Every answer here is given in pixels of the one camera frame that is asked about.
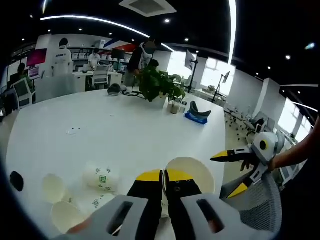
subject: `potted plant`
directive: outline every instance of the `potted plant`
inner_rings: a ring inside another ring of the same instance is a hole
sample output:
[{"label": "potted plant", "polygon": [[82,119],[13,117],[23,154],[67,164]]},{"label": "potted plant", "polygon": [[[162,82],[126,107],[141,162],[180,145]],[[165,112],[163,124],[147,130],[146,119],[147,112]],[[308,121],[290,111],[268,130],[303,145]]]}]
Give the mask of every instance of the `potted plant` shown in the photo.
[{"label": "potted plant", "polygon": [[149,102],[162,99],[163,107],[167,97],[169,100],[175,100],[186,96],[185,91],[174,84],[174,80],[178,77],[180,76],[169,76],[167,72],[158,71],[156,67],[149,65],[137,76],[139,90]]}]

